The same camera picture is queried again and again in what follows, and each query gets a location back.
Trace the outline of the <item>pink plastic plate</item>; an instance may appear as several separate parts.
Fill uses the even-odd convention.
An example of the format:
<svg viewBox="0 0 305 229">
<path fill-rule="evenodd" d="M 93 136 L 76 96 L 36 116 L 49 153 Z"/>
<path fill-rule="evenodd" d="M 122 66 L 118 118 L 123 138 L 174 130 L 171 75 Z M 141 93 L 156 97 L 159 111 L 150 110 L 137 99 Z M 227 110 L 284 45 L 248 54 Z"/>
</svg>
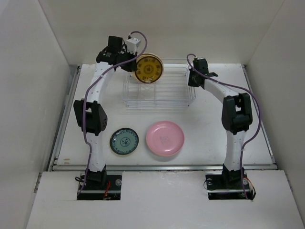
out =
<svg viewBox="0 0 305 229">
<path fill-rule="evenodd" d="M 180 151 L 184 141 L 183 130 L 171 121 L 156 122 L 149 127 L 146 133 L 146 144 L 150 150 Z"/>
</svg>

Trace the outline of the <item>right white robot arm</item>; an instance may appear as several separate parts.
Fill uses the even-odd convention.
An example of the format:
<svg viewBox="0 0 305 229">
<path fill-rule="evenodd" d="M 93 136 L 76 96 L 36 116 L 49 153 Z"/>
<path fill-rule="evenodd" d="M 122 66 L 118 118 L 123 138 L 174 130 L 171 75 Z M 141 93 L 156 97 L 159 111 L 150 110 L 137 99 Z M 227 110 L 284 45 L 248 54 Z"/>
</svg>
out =
<svg viewBox="0 0 305 229">
<path fill-rule="evenodd" d="M 246 132 L 253 122 L 251 97 L 248 93 L 233 90 L 232 85 L 215 80 L 217 76 L 209 72 L 206 59 L 195 57 L 190 66 L 188 85 L 203 88 L 222 103 L 221 122 L 226 130 L 227 147 L 221 183 L 231 188 L 243 180 L 242 148 Z"/>
</svg>

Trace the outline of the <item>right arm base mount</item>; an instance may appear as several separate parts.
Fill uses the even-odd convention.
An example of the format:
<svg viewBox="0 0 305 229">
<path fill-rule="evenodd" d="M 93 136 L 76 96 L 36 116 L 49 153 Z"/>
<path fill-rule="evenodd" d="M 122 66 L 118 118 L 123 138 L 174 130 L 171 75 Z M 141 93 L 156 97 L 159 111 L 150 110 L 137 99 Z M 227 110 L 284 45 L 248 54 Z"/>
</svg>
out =
<svg viewBox="0 0 305 229">
<path fill-rule="evenodd" d="M 248 177 L 237 176 L 237 180 L 227 183 L 222 174 L 206 174 L 204 187 L 209 200 L 253 200 L 256 190 Z"/>
</svg>

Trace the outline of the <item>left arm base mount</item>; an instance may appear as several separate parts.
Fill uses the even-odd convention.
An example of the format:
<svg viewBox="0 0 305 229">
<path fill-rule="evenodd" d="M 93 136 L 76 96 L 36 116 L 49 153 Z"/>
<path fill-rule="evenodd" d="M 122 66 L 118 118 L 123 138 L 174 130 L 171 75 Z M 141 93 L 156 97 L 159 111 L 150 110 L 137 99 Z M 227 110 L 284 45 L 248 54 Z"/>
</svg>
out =
<svg viewBox="0 0 305 229">
<path fill-rule="evenodd" d="M 84 175 L 77 177 L 79 182 L 77 200 L 120 200 L 122 188 L 122 175 L 106 175 L 102 182 L 86 180 L 83 185 Z"/>
</svg>

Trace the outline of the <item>teal patterned small plate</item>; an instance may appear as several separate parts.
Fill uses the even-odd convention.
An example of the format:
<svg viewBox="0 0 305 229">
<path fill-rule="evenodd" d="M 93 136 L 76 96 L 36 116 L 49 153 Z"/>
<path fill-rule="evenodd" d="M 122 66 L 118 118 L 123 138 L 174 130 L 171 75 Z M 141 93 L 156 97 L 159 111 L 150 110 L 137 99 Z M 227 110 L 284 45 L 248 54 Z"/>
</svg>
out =
<svg viewBox="0 0 305 229">
<path fill-rule="evenodd" d="M 132 153 L 137 148 L 138 143 L 138 134 L 130 128 L 118 129 L 110 138 L 111 150 L 121 156 Z"/>
</svg>

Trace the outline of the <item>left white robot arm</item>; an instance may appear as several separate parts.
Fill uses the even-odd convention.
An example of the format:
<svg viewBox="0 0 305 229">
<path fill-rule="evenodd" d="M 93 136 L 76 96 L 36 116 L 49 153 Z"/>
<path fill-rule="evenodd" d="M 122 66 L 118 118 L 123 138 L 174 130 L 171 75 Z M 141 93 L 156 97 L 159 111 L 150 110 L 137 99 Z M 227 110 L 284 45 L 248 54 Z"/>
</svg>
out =
<svg viewBox="0 0 305 229">
<path fill-rule="evenodd" d="M 73 103 L 77 124 L 81 128 L 85 144 L 89 146 L 85 174 L 78 179 L 82 185 L 90 182 L 96 189 L 102 189 L 106 185 L 107 178 L 101 174 L 105 168 L 105 160 L 99 152 L 98 140 L 107 126 L 108 117 L 99 99 L 117 68 L 129 73 L 137 70 L 136 60 L 143 54 L 137 51 L 140 43 L 140 39 L 132 36 L 127 40 L 109 36 L 107 46 L 96 57 L 95 72 L 84 98 Z"/>
</svg>

